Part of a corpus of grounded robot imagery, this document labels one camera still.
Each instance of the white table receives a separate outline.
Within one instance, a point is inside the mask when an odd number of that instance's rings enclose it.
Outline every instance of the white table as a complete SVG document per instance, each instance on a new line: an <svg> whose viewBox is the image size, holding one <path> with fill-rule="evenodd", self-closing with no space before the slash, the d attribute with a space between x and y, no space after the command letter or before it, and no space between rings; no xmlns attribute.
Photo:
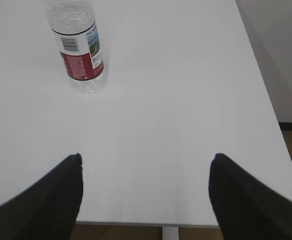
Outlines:
<svg viewBox="0 0 292 240"><path fill-rule="evenodd" d="M234 0L95 0L106 87L70 87L38 0L0 1L0 204L81 153L78 221L216 226L215 153L292 200L292 163Z"/></svg>

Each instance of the red label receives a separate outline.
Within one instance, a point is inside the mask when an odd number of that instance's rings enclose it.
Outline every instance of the red label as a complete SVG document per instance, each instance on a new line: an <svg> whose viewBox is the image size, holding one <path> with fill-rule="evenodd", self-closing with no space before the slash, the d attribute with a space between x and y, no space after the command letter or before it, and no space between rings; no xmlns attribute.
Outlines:
<svg viewBox="0 0 292 240"><path fill-rule="evenodd" d="M104 63L102 63L93 69L90 53L74 56L60 52L64 59L65 67L68 75L76 80L86 81L97 77L104 69Z"/></svg>

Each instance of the water bottle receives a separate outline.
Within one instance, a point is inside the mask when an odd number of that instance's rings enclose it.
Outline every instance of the water bottle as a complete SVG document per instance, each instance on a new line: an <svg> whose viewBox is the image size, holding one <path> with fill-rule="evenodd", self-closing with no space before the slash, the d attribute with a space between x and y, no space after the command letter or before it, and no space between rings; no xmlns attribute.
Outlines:
<svg viewBox="0 0 292 240"><path fill-rule="evenodd" d="M104 62L91 0L44 0L70 83L82 93L106 84Z"/></svg>

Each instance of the barcode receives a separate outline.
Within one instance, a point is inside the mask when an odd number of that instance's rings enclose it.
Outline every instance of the barcode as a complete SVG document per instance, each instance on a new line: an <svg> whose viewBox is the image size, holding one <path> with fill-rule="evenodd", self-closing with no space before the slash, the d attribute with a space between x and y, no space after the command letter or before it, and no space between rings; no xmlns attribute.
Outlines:
<svg viewBox="0 0 292 240"><path fill-rule="evenodd" d="M75 37L61 37L62 44L65 48L65 51L69 52L79 52L79 46L77 39Z"/></svg>

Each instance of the wooden floor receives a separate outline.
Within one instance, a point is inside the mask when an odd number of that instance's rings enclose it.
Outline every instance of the wooden floor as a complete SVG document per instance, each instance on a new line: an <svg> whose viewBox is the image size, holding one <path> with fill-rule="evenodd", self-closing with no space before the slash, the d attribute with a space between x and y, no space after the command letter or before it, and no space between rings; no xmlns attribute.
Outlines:
<svg viewBox="0 0 292 240"><path fill-rule="evenodd" d="M283 136L292 159L292 131ZM77 225L71 240L161 240L160 227ZM219 229L180 228L180 240L222 240Z"/></svg>

